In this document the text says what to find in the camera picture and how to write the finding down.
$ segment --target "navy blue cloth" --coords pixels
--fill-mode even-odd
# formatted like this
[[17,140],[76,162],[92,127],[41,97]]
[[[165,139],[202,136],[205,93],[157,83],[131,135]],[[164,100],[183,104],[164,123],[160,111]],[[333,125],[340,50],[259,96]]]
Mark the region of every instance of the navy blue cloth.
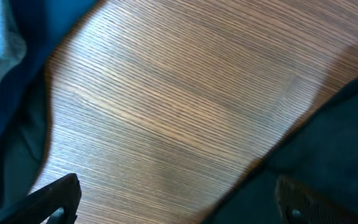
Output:
[[281,223],[274,199],[280,175],[358,213],[358,78],[275,148],[203,223]]
[[0,208],[23,199],[42,165],[47,137],[44,64],[96,0],[11,0],[27,45],[0,83]]

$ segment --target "dark cloth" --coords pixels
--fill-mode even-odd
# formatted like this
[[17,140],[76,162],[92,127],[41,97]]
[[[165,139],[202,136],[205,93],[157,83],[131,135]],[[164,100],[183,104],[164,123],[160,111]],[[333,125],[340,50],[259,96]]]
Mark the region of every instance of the dark cloth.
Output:
[[358,78],[275,148],[202,223],[281,223],[274,190],[282,174],[358,213]]
[[47,137],[47,57],[96,0],[11,0],[27,54],[0,83],[0,208],[24,198]]

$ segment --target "wood grain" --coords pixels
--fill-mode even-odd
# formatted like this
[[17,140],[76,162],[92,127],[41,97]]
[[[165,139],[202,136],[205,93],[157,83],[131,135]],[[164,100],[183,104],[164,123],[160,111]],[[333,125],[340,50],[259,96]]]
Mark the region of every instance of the wood grain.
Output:
[[34,189],[77,173],[77,223],[199,222],[356,76],[357,0],[102,1],[49,59]]

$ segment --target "wooden surface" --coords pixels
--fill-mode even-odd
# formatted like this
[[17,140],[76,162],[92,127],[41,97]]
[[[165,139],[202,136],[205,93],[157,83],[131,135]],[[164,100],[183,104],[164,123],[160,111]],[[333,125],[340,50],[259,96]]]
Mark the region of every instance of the wooden surface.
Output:
[[50,57],[35,189],[77,173],[77,223],[198,222],[356,76],[357,0],[103,1]]

